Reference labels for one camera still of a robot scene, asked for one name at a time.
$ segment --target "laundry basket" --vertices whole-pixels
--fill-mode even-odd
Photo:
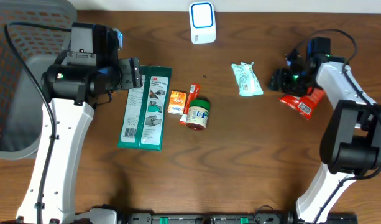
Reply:
[[[42,100],[12,54],[4,25],[12,21],[71,28],[76,10],[66,0],[0,0],[0,159],[34,157],[42,130]],[[9,33],[34,77],[68,47],[70,33],[11,26]]]

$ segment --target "green connector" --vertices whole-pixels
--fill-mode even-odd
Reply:
[[[240,224],[248,224],[248,218],[240,218]]]
[[[168,224],[168,218],[160,218],[160,224]]]

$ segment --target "red snack package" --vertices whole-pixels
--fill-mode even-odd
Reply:
[[[191,84],[188,101],[186,101],[185,109],[183,110],[183,115],[180,118],[180,124],[186,125],[186,119],[188,117],[190,102],[197,98],[198,92],[200,91],[200,89],[201,89],[200,84],[196,84],[196,83]]]
[[[288,106],[291,106],[294,110],[299,111],[299,113],[306,119],[310,119],[314,108],[325,94],[326,93],[324,90],[315,88],[310,96],[296,97],[285,95],[280,99],[280,101],[282,103],[286,103]]]

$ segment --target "wooden surface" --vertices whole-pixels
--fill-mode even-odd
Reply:
[[[121,58],[172,67],[171,90],[189,91],[192,82],[200,83],[211,112],[202,132],[166,114],[162,152],[118,149],[127,92],[114,95],[96,110],[85,139],[77,212],[103,203],[156,213],[290,208],[318,170],[320,139],[333,110],[324,98],[307,121],[280,103],[281,94],[268,91],[267,83],[285,65],[284,54],[314,30],[340,28],[355,37],[353,74],[381,103],[381,15],[218,12],[218,35],[207,45],[191,43],[185,12],[80,11],[78,20],[119,28]],[[333,53],[350,55],[345,38],[331,37]],[[239,96],[231,64],[240,62],[255,63],[264,95]],[[33,165],[0,161],[0,220],[14,218]],[[381,223],[381,175],[350,186],[333,210],[356,212],[361,224]]]

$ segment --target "green lid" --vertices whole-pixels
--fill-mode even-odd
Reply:
[[[205,100],[194,99],[191,101],[190,106],[199,106],[209,111],[209,103]]]

